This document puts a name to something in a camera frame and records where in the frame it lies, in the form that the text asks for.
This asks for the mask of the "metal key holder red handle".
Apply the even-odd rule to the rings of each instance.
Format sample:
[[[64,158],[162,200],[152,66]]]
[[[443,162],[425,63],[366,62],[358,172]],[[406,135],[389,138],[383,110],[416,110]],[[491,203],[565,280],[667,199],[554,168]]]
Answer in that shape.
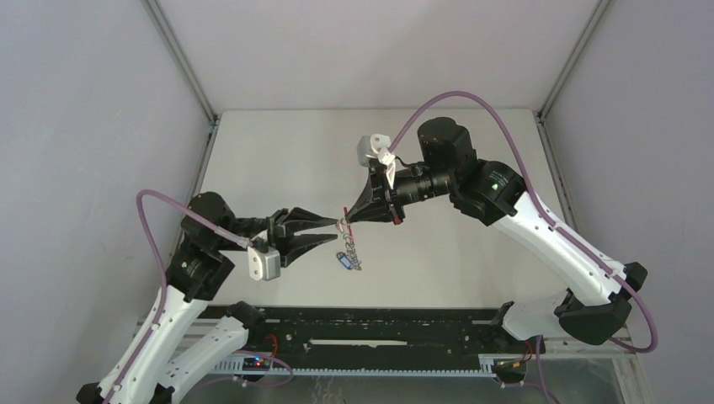
[[[350,222],[347,220],[348,208],[343,208],[344,215],[338,220],[336,229],[338,230],[340,236],[344,240],[344,249],[339,252],[345,252],[352,260],[352,266],[354,271],[361,271],[361,261],[359,260],[358,254],[356,252],[356,243],[354,240],[354,233],[351,228]]]

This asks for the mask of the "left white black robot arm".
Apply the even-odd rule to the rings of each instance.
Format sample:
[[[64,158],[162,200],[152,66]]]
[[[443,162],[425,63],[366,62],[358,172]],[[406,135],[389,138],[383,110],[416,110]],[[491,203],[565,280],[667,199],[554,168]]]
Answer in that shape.
[[[159,262],[160,287],[147,319],[114,368],[99,382],[83,385],[79,403],[179,403],[215,365],[266,339],[265,317],[245,301],[228,307],[218,324],[181,354],[175,350],[208,308],[235,267],[229,252],[248,255],[252,279],[277,279],[302,255],[337,239],[315,229],[337,220],[302,208],[284,208],[264,218],[239,218],[215,192],[183,206],[157,191],[136,196],[143,229],[149,228],[143,199],[151,195],[179,208],[183,240],[169,264]]]

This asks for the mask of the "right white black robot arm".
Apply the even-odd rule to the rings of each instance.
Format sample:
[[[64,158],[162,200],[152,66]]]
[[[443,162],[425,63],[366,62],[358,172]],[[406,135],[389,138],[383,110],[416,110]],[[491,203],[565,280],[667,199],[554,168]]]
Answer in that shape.
[[[364,136],[357,146],[366,185],[346,219],[398,225],[407,205],[447,196],[463,215],[513,238],[564,284],[554,296],[531,303],[504,303],[489,332],[491,344],[510,352],[536,336],[569,336],[582,343],[613,341],[631,313],[631,298],[647,270],[595,251],[557,219],[524,178],[499,161],[483,160],[468,129],[448,117],[418,128],[422,160],[397,169],[388,136]]]

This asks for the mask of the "blue key tag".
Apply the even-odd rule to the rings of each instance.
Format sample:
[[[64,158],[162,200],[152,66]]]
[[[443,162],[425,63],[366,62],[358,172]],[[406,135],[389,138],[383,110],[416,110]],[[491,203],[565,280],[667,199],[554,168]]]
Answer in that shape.
[[[336,256],[336,259],[338,260],[338,262],[339,262],[345,269],[347,269],[347,270],[352,270],[352,269],[353,269],[352,260],[350,259],[350,257],[349,257],[345,252],[337,252],[337,253],[335,254],[335,256]]]

